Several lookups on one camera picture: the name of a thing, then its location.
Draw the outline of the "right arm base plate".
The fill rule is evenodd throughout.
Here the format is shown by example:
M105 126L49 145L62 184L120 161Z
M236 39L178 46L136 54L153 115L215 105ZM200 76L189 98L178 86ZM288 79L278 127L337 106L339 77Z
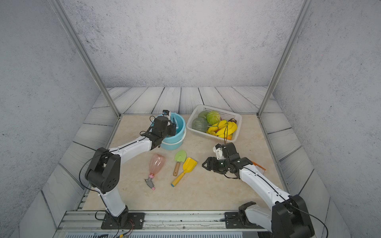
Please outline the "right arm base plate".
M259 229L257 224L250 223L240 212L225 212L224 218L220 220L225 223L226 229Z

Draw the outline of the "yellow shovel blue-tipped handle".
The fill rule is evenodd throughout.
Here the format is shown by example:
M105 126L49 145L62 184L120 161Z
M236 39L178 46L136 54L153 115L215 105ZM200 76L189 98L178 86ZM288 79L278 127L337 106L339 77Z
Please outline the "yellow shovel blue-tipped handle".
M196 167L197 161L188 157L183 164L183 172L171 183L172 187L175 187L186 173L190 173Z

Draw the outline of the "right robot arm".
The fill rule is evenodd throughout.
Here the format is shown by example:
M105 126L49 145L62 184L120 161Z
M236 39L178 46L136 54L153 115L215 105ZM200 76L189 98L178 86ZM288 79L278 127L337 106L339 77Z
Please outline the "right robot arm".
M266 203L267 208L255 202L247 202L238 212L225 214L228 229L263 228L274 238L311 238L315 230L304 199L291 196L269 179L246 157L241 157L233 143L217 144L214 157L208 157L202 167L208 171L226 175L234 174L249 185Z

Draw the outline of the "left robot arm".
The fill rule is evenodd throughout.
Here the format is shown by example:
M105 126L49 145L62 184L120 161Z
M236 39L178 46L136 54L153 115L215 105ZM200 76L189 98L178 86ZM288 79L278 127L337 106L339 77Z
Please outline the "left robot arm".
M162 115L154 118L148 130L143 131L137 139L122 146L96 150L85 173L85 179L100 193L106 211L119 218L128 213L118 191L121 165L130 159L160 147L168 136L176 135L176 124L171 120L171 112L164 110Z

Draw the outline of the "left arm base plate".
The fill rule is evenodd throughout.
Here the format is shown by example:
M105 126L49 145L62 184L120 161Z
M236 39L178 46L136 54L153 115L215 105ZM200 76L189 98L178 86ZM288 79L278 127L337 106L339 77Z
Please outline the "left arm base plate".
M106 212L103 219L102 230L141 230L143 229L145 213L129 212L122 213L119 217L113 217Z

